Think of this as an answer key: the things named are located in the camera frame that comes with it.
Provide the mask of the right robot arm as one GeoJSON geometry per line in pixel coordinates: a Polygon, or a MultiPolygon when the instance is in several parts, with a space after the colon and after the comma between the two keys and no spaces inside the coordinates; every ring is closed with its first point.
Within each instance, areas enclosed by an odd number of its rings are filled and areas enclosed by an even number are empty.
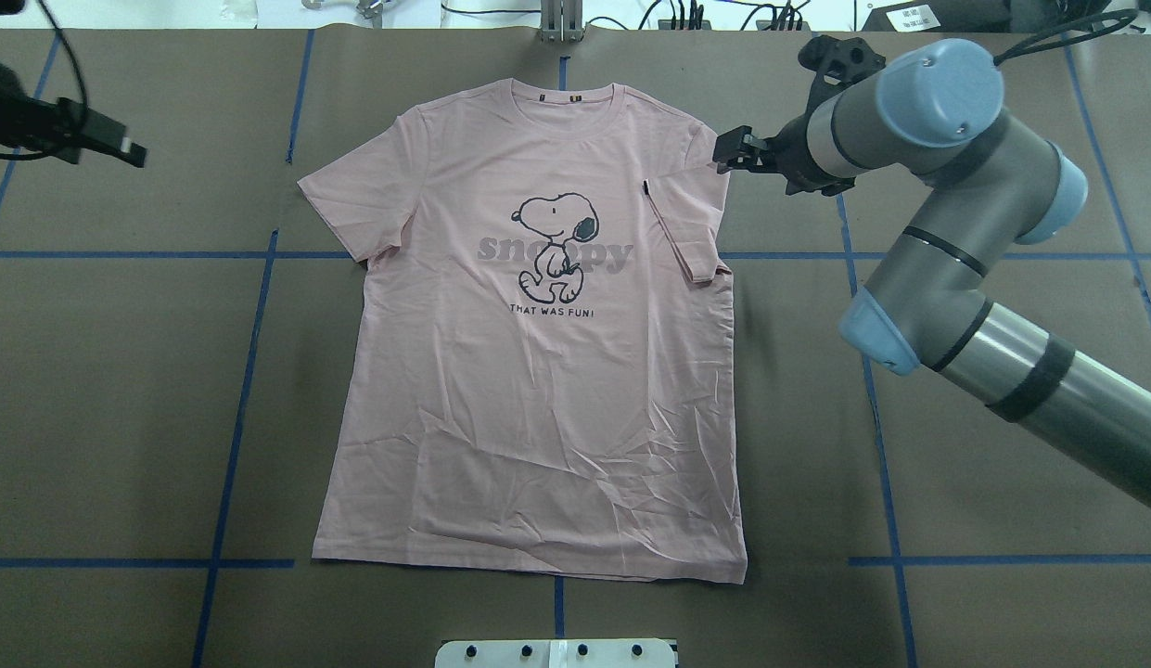
{"type": "Polygon", "coordinates": [[[770,138],[723,132],[721,173],[837,196],[900,165],[928,187],[849,302],[843,339],[895,375],[931,369],[1151,508],[1151,392],[981,290],[1009,246],[1052,238],[1089,191],[1064,149],[1006,108],[999,60],[960,38],[887,60],[831,35],[796,58],[813,73],[803,114],[770,138]]]}

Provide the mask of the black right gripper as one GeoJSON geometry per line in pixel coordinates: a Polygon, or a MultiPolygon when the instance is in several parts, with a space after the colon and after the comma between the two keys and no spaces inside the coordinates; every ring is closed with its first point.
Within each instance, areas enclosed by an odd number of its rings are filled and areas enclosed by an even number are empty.
{"type": "Polygon", "coordinates": [[[787,181],[788,196],[845,193],[854,187],[854,179],[839,177],[817,164],[808,147],[808,120],[807,114],[800,115],[770,138],[759,138],[750,126],[723,132],[712,149],[716,170],[780,174],[787,181]]]}

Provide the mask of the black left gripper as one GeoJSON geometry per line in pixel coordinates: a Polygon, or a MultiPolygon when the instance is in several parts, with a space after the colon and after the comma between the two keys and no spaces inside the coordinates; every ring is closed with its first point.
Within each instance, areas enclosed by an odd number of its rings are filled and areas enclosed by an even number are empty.
{"type": "Polygon", "coordinates": [[[0,63],[0,161],[58,158],[78,165],[84,151],[110,155],[143,168],[147,149],[127,135],[125,126],[89,109],[81,101],[60,97],[55,103],[35,100],[16,73],[0,63]]]}

